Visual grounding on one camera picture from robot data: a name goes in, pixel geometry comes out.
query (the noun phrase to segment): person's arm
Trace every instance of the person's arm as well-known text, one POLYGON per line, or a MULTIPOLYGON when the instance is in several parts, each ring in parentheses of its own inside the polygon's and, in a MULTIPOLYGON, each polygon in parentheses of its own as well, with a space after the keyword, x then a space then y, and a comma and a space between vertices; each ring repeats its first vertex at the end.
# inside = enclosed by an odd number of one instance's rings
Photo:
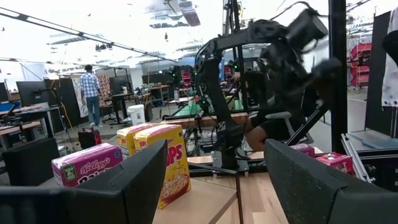
POLYGON ((101 93, 100 81, 98 81, 98 77, 96 75, 94 76, 94 86, 97 89, 98 93, 101 93))
POLYGON ((82 78, 82 77, 79 78, 78 87, 79 87, 79 89, 80 89, 80 97, 81 97, 81 100, 84 101, 84 99, 85 99, 85 92, 84 92, 83 84, 82 84, 83 80, 82 80, 81 78, 82 78))

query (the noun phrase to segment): yellow cereal box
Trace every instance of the yellow cereal box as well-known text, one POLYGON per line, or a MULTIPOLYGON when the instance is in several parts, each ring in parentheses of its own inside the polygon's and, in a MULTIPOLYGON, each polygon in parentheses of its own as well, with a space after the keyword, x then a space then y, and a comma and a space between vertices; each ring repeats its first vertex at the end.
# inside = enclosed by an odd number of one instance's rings
POLYGON ((154 126, 157 126, 159 124, 154 124, 154 123, 145 123, 145 124, 139 124, 136 126, 128 127, 128 128, 123 128, 120 129, 119 131, 116 132, 118 135, 118 143, 120 148, 122 149, 122 155, 123 159, 134 155, 136 153, 136 148, 134 147, 134 135, 142 130, 145 130, 147 128, 151 128, 154 126))
POLYGON ((157 208, 164 208, 183 194, 191 190, 188 170, 187 150, 181 125, 161 124, 136 133, 136 149, 145 150, 158 140, 166 139, 169 154, 167 156, 166 175, 160 193, 157 208))

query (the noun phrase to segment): blue jeans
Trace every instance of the blue jeans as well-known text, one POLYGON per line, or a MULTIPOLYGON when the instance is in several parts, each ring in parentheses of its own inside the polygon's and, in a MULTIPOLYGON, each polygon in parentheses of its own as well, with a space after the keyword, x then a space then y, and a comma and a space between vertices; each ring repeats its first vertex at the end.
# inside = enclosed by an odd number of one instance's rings
POLYGON ((95 126, 100 125, 100 98, 98 96, 86 97, 86 102, 88 110, 88 121, 90 123, 95 123, 95 126))

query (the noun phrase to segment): trash can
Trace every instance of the trash can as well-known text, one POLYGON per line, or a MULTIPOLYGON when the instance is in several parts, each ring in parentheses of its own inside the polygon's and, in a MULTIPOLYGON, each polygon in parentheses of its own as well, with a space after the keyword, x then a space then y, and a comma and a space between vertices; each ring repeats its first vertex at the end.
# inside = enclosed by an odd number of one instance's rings
POLYGON ((133 126, 145 123, 144 105, 129 106, 127 112, 130 114, 133 126))

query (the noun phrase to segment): bag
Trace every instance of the bag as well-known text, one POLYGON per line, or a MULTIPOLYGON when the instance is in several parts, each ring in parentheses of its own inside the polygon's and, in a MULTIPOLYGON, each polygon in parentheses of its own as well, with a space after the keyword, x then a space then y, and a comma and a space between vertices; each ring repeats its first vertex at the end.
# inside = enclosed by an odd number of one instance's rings
POLYGON ((78 137, 81 149, 88 149, 102 143, 100 132, 93 128, 83 128, 83 131, 78 132, 78 137))

